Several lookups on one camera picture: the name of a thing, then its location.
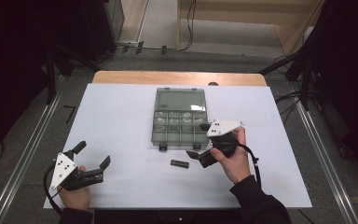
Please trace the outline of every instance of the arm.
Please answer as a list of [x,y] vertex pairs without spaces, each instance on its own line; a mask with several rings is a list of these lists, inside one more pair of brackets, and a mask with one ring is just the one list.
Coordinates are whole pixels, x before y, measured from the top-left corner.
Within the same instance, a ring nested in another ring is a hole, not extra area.
[[[80,166],[79,170],[86,171],[86,167]],[[59,224],[90,224],[93,215],[89,212],[89,188],[76,189],[72,191],[59,189],[59,191],[63,205],[65,205]]]
[[[245,130],[242,127],[233,133],[241,144],[246,145]],[[212,148],[211,154],[220,162],[227,177],[234,183],[230,191],[241,205],[242,223],[291,223],[283,204],[266,195],[255,182],[250,172],[248,154],[242,147],[237,147],[230,158],[217,148]]]

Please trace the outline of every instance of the hand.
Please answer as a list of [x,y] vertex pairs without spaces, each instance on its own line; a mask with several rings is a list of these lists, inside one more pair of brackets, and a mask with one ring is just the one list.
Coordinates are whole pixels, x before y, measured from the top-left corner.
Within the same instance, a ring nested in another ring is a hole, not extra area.
[[[80,171],[86,171],[86,167],[80,166]],[[88,211],[90,206],[90,189],[82,188],[68,191],[58,186],[63,205],[67,208]]]
[[[238,142],[246,145],[244,128],[239,127],[235,129],[233,133],[236,136]],[[227,158],[223,152],[217,148],[212,148],[211,154],[223,166],[228,179],[230,179],[234,185],[251,174],[248,161],[248,152],[244,148],[237,147],[235,149],[234,155],[230,158]]]

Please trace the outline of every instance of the black sleeve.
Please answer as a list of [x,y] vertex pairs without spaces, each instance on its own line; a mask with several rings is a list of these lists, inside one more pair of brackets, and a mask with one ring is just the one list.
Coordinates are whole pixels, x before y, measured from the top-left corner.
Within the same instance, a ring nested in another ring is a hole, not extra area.
[[250,175],[231,188],[241,205],[242,223],[291,223],[289,214],[281,202],[267,195]]
[[92,213],[72,208],[64,208],[59,224],[90,224]]

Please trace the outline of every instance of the black curtain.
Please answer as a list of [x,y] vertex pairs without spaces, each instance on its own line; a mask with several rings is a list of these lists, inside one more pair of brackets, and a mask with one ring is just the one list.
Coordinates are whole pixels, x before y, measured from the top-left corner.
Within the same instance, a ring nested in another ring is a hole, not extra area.
[[314,45],[313,61],[323,97],[351,130],[339,140],[358,155],[358,1],[338,2]]
[[43,20],[35,2],[0,1],[0,143],[47,85],[43,34],[35,30]]

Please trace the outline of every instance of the small black object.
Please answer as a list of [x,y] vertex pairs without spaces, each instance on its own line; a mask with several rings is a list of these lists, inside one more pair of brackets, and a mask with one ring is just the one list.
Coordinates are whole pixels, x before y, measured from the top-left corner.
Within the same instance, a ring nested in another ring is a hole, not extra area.
[[72,151],[77,155],[86,145],[86,141],[81,141],[72,149]]
[[176,161],[176,160],[171,160],[171,165],[174,166],[180,166],[180,167],[184,167],[184,168],[188,168],[189,163],[187,161]]
[[73,116],[74,113],[75,113],[76,106],[74,106],[74,105],[64,105],[63,107],[64,107],[64,108],[71,108],[71,109],[72,109],[71,114],[69,114],[69,118],[68,118],[68,119],[66,120],[66,122],[65,122],[65,123],[69,123],[69,120],[71,120],[72,116]]
[[168,149],[167,143],[166,143],[166,142],[160,143],[159,146],[158,146],[158,149],[159,149],[160,151],[167,151],[167,149]]
[[193,149],[201,149],[201,143],[194,143]]
[[100,168],[102,170],[105,170],[109,166],[109,164],[110,164],[110,156],[106,157],[106,159],[104,159],[104,161],[101,162]]
[[121,53],[125,53],[125,52],[127,52],[127,51],[129,51],[129,48],[130,48],[130,46],[124,46],[124,48],[123,48],[123,50],[121,51]]
[[211,128],[211,124],[200,124],[200,128],[203,131],[208,132],[209,128]]
[[141,41],[138,43],[138,48],[136,48],[136,52],[135,54],[140,54],[142,53],[142,49],[144,48],[144,41]]
[[164,55],[167,53],[167,46],[163,45],[161,48],[161,55]]
[[193,151],[186,151],[187,155],[193,159],[193,160],[198,160],[199,159],[199,153],[197,152],[193,152]]
[[217,82],[210,82],[208,83],[208,86],[218,86],[219,84],[217,84]]

